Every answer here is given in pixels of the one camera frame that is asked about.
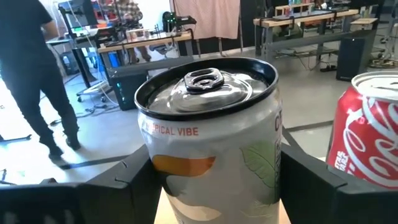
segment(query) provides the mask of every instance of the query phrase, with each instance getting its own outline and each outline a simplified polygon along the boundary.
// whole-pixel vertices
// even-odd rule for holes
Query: black pants
[[[14,74],[13,77],[3,79],[26,121],[40,136],[40,142],[45,144],[53,139],[53,131],[49,129],[40,113],[40,91],[43,91],[60,115],[65,134],[76,135],[78,131],[76,114],[69,102],[60,70],[56,65],[34,70],[32,74]]]

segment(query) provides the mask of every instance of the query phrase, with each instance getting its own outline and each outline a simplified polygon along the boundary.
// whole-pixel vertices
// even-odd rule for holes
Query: red coca-cola can
[[[338,100],[327,163],[388,189],[398,189],[398,72],[352,79]]]

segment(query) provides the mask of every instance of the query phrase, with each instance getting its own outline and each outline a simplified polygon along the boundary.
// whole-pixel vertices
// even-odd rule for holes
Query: desk
[[[134,39],[132,42],[123,41],[121,44],[109,46],[109,47],[100,47],[98,49],[98,53],[101,55],[101,59],[104,62],[106,68],[112,68],[111,62],[109,60],[108,53],[117,52],[119,61],[123,64],[123,50],[131,49],[134,47],[142,47],[148,45],[159,45],[159,44],[168,44],[171,42],[184,41],[185,46],[187,47],[188,56],[178,57],[178,58],[167,58],[164,60],[154,61],[154,62],[146,62],[146,63],[137,63],[131,65],[129,69],[133,70],[157,70],[161,68],[170,68],[179,66],[185,63],[193,62],[193,50],[192,50],[192,34],[191,32],[182,32],[181,36],[178,37],[165,37],[165,38],[157,38],[156,35],[150,37],[139,37]]]
[[[49,44],[51,46],[57,46],[57,45],[61,45],[61,44],[72,44],[73,40],[72,39],[52,39],[46,42],[46,44]]]
[[[317,59],[320,60],[320,55],[323,51],[323,44],[326,42],[333,42],[341,40],[344,37],[349,36],[349,30],[351,28],[351,21],[353,15],[358,14],[359,11],[357,9],[350,9],[349,11],[337,12],[336,17],[343,18],[343,30],[339,33],[327,34],[325,35],[326,22],[328,19],[332,19],[335,17],[333,13],[324,14],[319,16],[310,16],[310,17],[300,17],[296,18],[294,22],[309,22],[309,21],[319,21],[321,20],[321,26],[319,29],[319,35],[314,37],[304,37],[301,39],[292,39],[292,40],[282,40],[278,42],[274,42],[272,40],[272,29],[278,26],[285,26],[291,24],[293,21],[291,19],[287,19],[284,21],[273,21],[272,19],[253,19],[253,24],[257,27],[260,26],[262,28],[262,36],[261,43],[262,49],[261,54],[265,51],[265,61],[271,63],[274,58],[274,51],[287,49],[292,47],[302,47],[312,44],[318,44],[317,49]]]

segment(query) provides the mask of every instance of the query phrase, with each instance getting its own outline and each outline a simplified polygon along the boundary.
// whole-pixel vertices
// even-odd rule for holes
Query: wooden tabletop
[[[353,22],[351,25],[369,25],[377,21],[377,18],[360,18]]]
[[[353,16],[358,14],[359,11],[357,9],[350,9],[349,11],[344,11],[344,12],[337,12],[336,17],[344,17],[344,16]],[[324,15],[319,15],[319,16],[308,16],[308,17],[301,17],[301,18],[296,18],[294,21],[295,22],[310,22],[310,21],[317,21],[321,19],[331,19],[334,18],[333,13],[329,14],[324,14]],[[253,24],[254,25],[259,25],[260,19],[253,19]],[[270,19],[264,19],[262,21],[261,26],[262,27],[277,27],[277,26],[283,26],[283,25],[289,25],[292,23],[291,19],[287,19],[284,21],[273,21]]]
[[[184,40],[190,40],[192,39],[191,32],[186,31],[182,32],[181,36],[174,37],[174,41],[184,41]],[[145,37],[138,37],[136,40],[133,40],[132,42],[128,42],[127,40],[124,40],[122,44],[118,44],[115,46],[110,46],[110,47],[100,47],[98,49],[98,53],[105,53],[105,52],[112,52],[116,50],[122,50],[124,49],[131,49],[134,47],[142,47],[142,46],[148,46],[148,45],[157,45],[157,44],[168,44],[173,42],[173,38],[171,37],[166,37],[166,38],[157,38],[156,35],[153,35],[152,37],[145,38]]]
[[[167,198],[166,192],[162,189],[154,224],[178,224],[173,208]],[[279,202],[279,224],[291,224],[282,201]]]

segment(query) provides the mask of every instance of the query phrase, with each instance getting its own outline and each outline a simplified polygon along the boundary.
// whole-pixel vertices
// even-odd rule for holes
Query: person's leg
[[[142,36],[144,36],[144,34],[143,34],[143,32],[137,32],[137,36],[142,37]],[[142,58],[146,62],[150,62],[152,57],[148,54],[147,48],[145,46],[141,46],[141,47],[137,47],[137,49],[141,53]]]
[[[40,89],[60,115],[68,145],[74,150],[79,149],[80,143],[77,138],[79,127],[76,114],[69,102],[61,73],[56,67],[46,71]]]
[[[148,50],[145,46],[142,47],[137,47],[138,51],[141,53],[142,58],[146,61],[146,62],[150,62],[151,60],[151,56],[148,54]]]
[[[7,88],[14,97],[22,115],[40,136],[40,142],[50,149],[50,156],[58,157],[63,154],[54,141],[53,131],[48,127],[40,114],[39,78],[22,77],[20,80],[6,82]]]
[[[137,55],[136,55],[136,52],[134,51],[134,48],[127,49],[127,52],[130,57],[130,63],[131,64],[137,63]]]

